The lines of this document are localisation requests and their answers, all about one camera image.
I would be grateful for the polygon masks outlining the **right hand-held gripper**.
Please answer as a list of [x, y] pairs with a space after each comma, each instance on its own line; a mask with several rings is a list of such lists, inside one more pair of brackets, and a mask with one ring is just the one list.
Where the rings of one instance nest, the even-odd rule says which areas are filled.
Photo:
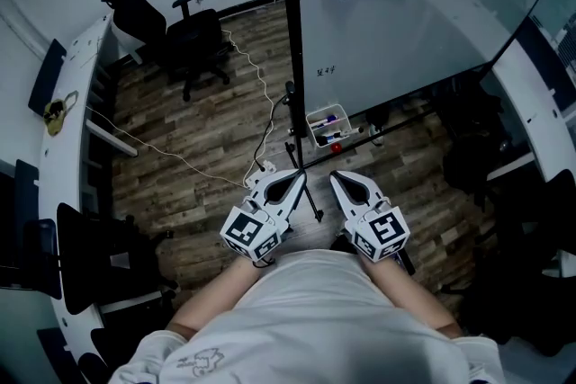
[[[371, 262], [380, 262], [404, 248], [410, 236], [408, 225], [399, 207], [382, 201], [383, 193], [374, 180], [338, 170], [329, 176], [329, 182], [337, 205], [346, 217], [345, 230], [360, 255]], [[358, 214], [355, 205], [373, 207]]]

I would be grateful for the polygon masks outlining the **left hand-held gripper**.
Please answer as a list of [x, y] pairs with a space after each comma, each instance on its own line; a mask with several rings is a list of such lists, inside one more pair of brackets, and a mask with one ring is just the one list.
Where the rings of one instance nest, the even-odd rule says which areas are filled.
[[234, 206], [221, 231], [224, 243], [252, 262], [260, 262], [281, 243], [289, 228], [307, 176], [298, 169], [285, 169], [258, 181], [240, 206]]

